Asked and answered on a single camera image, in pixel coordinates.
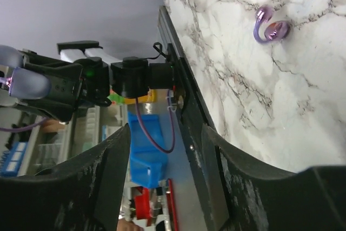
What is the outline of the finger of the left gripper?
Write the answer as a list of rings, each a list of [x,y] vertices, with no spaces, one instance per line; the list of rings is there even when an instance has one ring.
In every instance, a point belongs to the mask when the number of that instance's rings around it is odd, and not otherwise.
[[[39,100],[16,100],[16,109],[48,119],[69,123],[81,105],[80,98],[43,98]]]
[[[38,55],[35,52],[21,51],[23,55],[24,68],[49,76],[78,80],[82,74],[83,67],[77,63]]]

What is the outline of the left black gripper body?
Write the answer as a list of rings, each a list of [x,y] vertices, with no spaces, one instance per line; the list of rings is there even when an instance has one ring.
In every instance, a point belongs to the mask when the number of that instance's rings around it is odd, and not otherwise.
[[[100,57],[87,57],[76,62],[82,66],[81,90],[79,92],[79,104],[85,107],[108,107],[111,101],[109,65]]]

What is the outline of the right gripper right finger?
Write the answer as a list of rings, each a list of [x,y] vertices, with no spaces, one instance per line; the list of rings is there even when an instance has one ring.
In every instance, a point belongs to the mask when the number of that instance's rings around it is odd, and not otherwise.
[[[233,146],[210,126],[229,230],[345,230],[345,166],[313,166],[292,173]]]

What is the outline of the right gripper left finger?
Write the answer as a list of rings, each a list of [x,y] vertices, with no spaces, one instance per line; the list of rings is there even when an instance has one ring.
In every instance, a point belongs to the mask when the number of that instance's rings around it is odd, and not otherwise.
[[[126,124],[35,176],[1,178],[1,230],[116,230],[130,142]]]

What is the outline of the lavender earbud charging case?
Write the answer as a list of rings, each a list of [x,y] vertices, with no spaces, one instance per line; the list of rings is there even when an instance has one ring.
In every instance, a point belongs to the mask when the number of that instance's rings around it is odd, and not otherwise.
[[[20,100],[39,100],[48,96],[51,83],[47,77],[24,69],[23,55],[17,49],[1,45],[1,65],[13,68],[9,95]]]

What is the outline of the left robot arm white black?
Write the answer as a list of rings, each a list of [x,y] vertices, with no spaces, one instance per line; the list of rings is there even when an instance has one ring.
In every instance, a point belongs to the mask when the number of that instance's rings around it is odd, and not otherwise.
[[[68,123],[78,108],[111,105],[111,91],[125,98],[144,96],[151,89],[173,89],[170,62],[126,57],[105,63],[101,57],[59,61],[21,51],[23,63],[13,70],[9,93],[21,107],[46,118]]]

